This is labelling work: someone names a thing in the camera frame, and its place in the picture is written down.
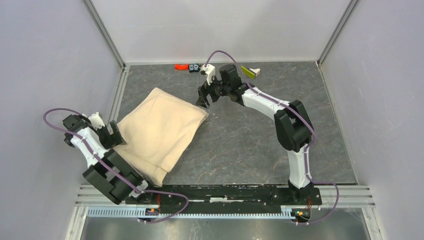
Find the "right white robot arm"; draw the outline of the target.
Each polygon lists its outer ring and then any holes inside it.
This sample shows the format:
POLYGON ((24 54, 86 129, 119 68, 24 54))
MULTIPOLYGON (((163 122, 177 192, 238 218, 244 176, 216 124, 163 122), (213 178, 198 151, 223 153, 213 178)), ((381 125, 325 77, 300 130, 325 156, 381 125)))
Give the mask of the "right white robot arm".
POLYGON ((208 108, 210 102, 220 97, 229 97, 233 102, 254 109, 274 120, 277 140, 287 151, 289 160, 289 199, 302 204, 314 188, 309 168, 309 147, 315 138, 309 115, 303 103, 275 98, 248 82, 242 82, 234 64, 219 69, 211 64, 199 67, 206 81, 198 88, 196 105, 208 108))

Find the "beige cloth wrap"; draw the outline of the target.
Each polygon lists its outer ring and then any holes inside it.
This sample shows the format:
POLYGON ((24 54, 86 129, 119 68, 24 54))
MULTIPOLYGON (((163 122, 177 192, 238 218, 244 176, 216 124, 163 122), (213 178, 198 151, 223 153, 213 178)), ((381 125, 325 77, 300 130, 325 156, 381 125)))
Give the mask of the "beige cloth wrap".
POLYGON ((113 149, 154 186, 162 186, 208 113, 160 88, 118 124, 125 144, 113 149))

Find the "green white brush tool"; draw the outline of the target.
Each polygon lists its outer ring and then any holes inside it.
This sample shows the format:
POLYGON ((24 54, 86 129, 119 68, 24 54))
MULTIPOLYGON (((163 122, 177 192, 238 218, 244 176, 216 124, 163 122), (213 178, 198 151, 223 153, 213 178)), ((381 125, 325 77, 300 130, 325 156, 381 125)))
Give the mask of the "green white brush tool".
POLYGON ((244 73, 245 76, 255 79, 261 72, 260 68, 251 68, 246 66, 241 66, 241 71, 244 73))

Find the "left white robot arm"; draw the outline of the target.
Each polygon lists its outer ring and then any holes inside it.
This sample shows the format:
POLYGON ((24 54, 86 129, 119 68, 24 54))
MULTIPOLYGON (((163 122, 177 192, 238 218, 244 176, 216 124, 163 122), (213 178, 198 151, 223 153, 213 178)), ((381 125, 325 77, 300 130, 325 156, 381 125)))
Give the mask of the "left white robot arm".
POLYGON ((116 205, 137 197, 145 204, 156 200, 157 190, 143 185, 145 178, 114 150, 126 143, 116 121, 105 123, 96 112, 71 114, 62 124, 67 131, 65 143, 79 149, 87 162, 83 177, 106 198, 116 205))

